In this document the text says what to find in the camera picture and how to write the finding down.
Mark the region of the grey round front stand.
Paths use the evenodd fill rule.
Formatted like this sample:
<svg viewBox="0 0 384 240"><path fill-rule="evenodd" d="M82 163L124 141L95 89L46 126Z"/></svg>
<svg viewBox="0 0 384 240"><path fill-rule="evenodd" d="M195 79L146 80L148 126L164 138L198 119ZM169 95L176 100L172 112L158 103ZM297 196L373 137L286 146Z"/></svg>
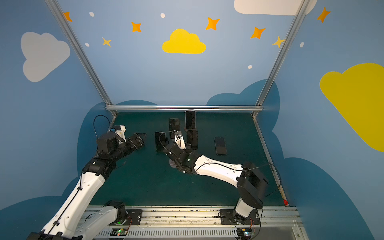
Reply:
<svg viewBox="0 0 384 240"><path fill-rule="evenodd" d="M169 159L169 164L172 168L177 168L176 164L174 163L174 161L172 161L171 159Z"/></svg>

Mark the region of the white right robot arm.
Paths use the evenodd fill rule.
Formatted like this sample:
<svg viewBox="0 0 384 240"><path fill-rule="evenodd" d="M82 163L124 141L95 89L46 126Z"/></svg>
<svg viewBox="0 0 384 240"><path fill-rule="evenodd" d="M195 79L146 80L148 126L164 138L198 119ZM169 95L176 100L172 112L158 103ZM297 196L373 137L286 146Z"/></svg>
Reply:
<svg viewBox="0 0 384 240"><path fill-rule="evenodd" d="M253 163L235 165L216 161L197 151L181 149L175 142L162 146L162 151L180 172L212 177L238 189L240 198L233 210L231 222L245 224L253 210L263 208L269 182Z"/></svg>

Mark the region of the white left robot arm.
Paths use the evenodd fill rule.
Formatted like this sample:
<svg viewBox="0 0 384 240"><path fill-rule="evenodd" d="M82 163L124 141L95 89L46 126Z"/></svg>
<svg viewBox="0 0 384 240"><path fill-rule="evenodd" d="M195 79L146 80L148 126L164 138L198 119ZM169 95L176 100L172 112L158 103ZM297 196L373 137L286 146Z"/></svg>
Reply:
<svg viewBox="0 0 384 240"><path fill-rule="evenodd" d="M80 179L53 218L29 240L92 240L110 224L121 225L128 214L123 202L109 201L100 211L79 222L94 195L117 167L117 161L145 146L147 135L134 133L125 137L123 131L107 132L97 139L97 152L84 166Z"/></svg>

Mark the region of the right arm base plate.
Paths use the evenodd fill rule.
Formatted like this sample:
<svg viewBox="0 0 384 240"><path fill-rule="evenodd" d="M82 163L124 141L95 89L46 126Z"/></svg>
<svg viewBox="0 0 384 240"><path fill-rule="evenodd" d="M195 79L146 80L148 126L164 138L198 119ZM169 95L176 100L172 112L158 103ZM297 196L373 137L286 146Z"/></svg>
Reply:
<svg viewBox="0 0 384 240"><path fill-rule="evenodd" d="M218 217L222 225L260 225L261 219L257 209L252 209L248 217L236 213L234 209L219 210Z"/></svg>

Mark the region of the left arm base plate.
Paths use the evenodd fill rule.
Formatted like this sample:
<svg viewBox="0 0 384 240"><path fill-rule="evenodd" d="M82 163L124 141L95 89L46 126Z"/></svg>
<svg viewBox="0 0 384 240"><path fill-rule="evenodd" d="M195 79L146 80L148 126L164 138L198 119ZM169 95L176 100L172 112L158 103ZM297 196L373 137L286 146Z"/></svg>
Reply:
<svg viewBox="0 0 384 240"><path fill-rule="evenodd" d="M124 214L119 211L117 219L110 223L110 226L138 226L141 223L142 213L141 209L126 209Z"/></svg>

